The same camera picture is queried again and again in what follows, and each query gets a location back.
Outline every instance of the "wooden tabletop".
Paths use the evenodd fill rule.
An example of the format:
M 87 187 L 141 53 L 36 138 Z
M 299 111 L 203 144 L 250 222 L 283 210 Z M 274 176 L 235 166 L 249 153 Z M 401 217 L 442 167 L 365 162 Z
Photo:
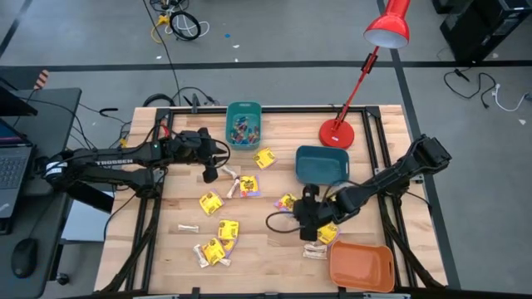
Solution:
M 382 122 L 387 137 L 392 162 L 403 156 L 411 143 L 405 117 L 400 105 L 381 105 Z M 199 198 L 211 189 L 226 194 L 233 180 L 219 171 L 212 184 L 203 182 L 202 166 L 171 165 L 165 179 L 162 211 L 155 245 L 154 263 L 150 279 L 150 293 L 190 293 L 200 287 L 202 293 L 260 293 L 260 292 L 336 292 L 331 282 L 328 261 L 302 257 L 304 241 L 298 233 L 280 234 L 269 231 L 264 225 L 268 214 L 277 211 L 273 203 L 285 193 L 300 196 L 303 185 L 296 180 L 294 160 L 300 145 L 319 146 L 319 126 L 333 113 L 263 114 L 260 148 L 269 147 L 278 157 L 270 168 L 260 170 L 252 160 L 253 152 L 232 151 L 228 163 L 241 175 L 258 175 L 261 196 L 248 199 L 228 199 L 226 205 L 210 217 L 200 207 Z M 138 145 L 154 124 L 155 108 L 137 108 L 133 117 L 129 146 Z M 358 113 L 347 115 L 346 120 L 355 130 L 355 142 L 348 149 L 350 179 L 363 182 L 372 176 L 362 117 Z M 373 121 L 373 139 L 376 141 L 379 164 L 383 167 L 378 147 L 377 129 Z M 213 138 L 224 141 L 225 114 L 177 115 L 175 131 L 209 128 Z M 410 191 L 424 197 L 423 186 L 412 184 Z M 119 208 L 132 195 L 131 191 L 116 195 L 113 210 Z M 402 198 L 411 250 L 425 268 L 439 282 L 446 284 L 436 235 L 426 204 L 411 195 Z M 393 218 L 391 203 L 388 203 Z M 131 201 L 111 221 L 95 289 L 103 288 L 118 272 L 131 252 L 139 201 Z M 240 222 L 239 242 L 230 259 L 230 267 L 222 264 L 200 268 L 192 247 L 206 244 L 216 236 L 220 219 Z M 199 225 L 199 233 L 178 231 L 178 224 Z M 272 218 L 278 229 L 292 228 L 296 223 L 286 217 Z M 354 218 L 340 225 L 339 239 L 351 243 L 383 245 L 384 234 L 377 206 L 377 197 L 370 199 Z M 397 251 L 403 285 L 407 285 L 402 255 Z M 141 257 L 135 286 L 140 286 Z

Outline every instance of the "white dog bone treat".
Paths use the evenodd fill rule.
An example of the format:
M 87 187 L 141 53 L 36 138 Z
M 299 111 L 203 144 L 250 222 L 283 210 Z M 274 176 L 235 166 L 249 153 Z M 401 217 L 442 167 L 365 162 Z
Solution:
M 313 244 L 305 244 L 303 246 L 306 251 L 311 252 L 327 252 L 327 245 L 313 245 Z
M 200 232 L 200 227 L 197 226 L 197 225 L 183 225 L 183 224 L 178 224 L 178 225 L 177 225 L 177 230 L 182 230 L 182 231 L 187 231 L 187 232 L 199 233 L 199 232 Z
M 239 177 L 231 168 L 225 165 L 222 166 L 222 170 L 225 171 L 227 174 L 230 174 L 233 177 L 233 179 L 236 179 Z
M 305 250 L 303 252 L 303 257 L 326 260 L 327 254 L 325 252 L 309 252 Z
M 222 258 L 221 260 L 219 260 L 219 262 L 223 263 L 226 267 L 231 266 L 231 260 L 228 258 Z
M 196 253 L 196 257 L 198 258 L 199 266 L 204 268 L 209 266 L 209 262 L 207 262 L 207 259 L 205 258 L 205 255 L 201 252 L 201 245 L 196 245 L 194 248 L 192 248 L 194 252 Z
M 240 185 L 240 180 L 239 179 L 236 179 L 234 181 L 234 184 L 233 184 L 233 187 L 231 187 L 231 189 L 229 190 L 229 192 L 227 193 L 227 198 L 228 199 L 232 199 L 233 198 L 233 194 L 234 194 L 234 191 L 236 190 L 236 188 Z

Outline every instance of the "orange tray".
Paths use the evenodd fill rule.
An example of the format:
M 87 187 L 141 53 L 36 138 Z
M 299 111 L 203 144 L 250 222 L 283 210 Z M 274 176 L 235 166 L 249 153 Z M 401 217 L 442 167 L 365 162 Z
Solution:
M 365 246 L 336 241 L 331 246 L 329 270 L 340 287 L 391 292 L 394 287 L 393 255 L 386 246 Z

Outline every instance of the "teal tray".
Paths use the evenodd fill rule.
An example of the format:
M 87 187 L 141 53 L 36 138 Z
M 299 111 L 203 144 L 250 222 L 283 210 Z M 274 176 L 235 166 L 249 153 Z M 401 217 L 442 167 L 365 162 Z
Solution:
M 349 179 L 349 154 L 343 149 L 303 145 L 296 152 L 296 176 L 303 184 Z
M 242 135 L 242 141 L 237 142 L 235 136 L 237 130 L 235 126 L 239 120 L 247 121 L 247 128 Z M 260 136 L 262 134 L 261 121 L 262 107 L 256 102 L 235 102 L 227 107 L 225 118 L 225 140 L 235 150 L 256 150 L 259 147 Z M 253 135 L 252 142 L 249 142 L 250 135 Z

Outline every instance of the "yellow snack packet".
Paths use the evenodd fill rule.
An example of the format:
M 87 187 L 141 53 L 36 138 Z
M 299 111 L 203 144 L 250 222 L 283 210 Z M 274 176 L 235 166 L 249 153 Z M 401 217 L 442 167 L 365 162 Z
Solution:
M 259 178 L 256 175 L 240 176 L 240 196 L 259 196 Z
M 293 194 L 285 194 L 280 200 L 273 205 L 281 211 L 293 212 L 293 203 L 298 200 Z
M 265 169 L 275 163 L 277 159 L 270 148 L 265 148 L 255 154 L 253 160 L 255 160 L 259 168 Z
M 220 240 L 235 240 L 239 236 L 239 222 L 221 220 L 218 226 L 218 238 Z
M 224 248 L 217 238 L 212 238 L 209 243 L 204 245 L 201 249 L 211 266 L 225 257 Z
M 224 205 L 224 200 L 216 192 L 210 191 L 199 199 L 199 205 L 210 216 Z
M 334 223 L 329 223 L 318 230 L 318 240 L 328 245 L 336 240 L 339 234 L 340 228 Z
M 238 242 L 238 239 L 235 240 L 219 240 L 225 250 L 225 258 L 229 258 L 229 255 L 233 251 L 234 245 Z

